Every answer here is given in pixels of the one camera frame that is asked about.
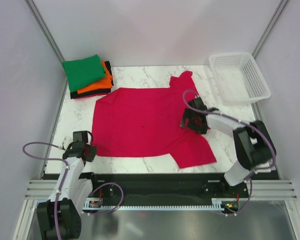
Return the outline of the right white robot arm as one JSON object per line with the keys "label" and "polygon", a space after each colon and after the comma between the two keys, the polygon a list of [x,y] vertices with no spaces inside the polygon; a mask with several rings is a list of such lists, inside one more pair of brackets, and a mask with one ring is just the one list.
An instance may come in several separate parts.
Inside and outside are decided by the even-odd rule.
{"label": "right white robot arm", "polygon": [[184,110],[181,128],[189,128],[199,134],[208,129],[220,131],[234,141],[237,161],[224,173],[219,191],[225,197],[237,191],[237,185],[254,173],[270,171],[275,163],[276,150],[267,128],[260,120],[244,122],[220,112],[216,108]]}

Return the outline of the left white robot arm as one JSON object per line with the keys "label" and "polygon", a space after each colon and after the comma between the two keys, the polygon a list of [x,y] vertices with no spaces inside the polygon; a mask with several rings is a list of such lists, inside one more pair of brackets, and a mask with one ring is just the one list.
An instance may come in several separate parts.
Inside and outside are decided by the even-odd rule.
{"label": "left white robot arm", "polygon": [[46,202],[37,205],[36,214],[43,240],[76,240],[81,235],[81,212],[87,197],[100,191],[98,182],[80,178],[97,148],[87,143],[71,143],[62,154],[64,162],[57,183]]}

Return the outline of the red t-shirt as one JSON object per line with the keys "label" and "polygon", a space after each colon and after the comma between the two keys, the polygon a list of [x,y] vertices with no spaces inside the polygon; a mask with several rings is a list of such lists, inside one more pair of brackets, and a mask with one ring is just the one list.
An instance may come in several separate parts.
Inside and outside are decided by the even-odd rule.
{"label": "red t-shirt", "polygon": [[100,157],[145,158],[169,154],[181,169],[217,161],[208,141],[181,128],[183,93],[196,91],[191,71],[168,88],[119,88],[95,103],[93,146]]}

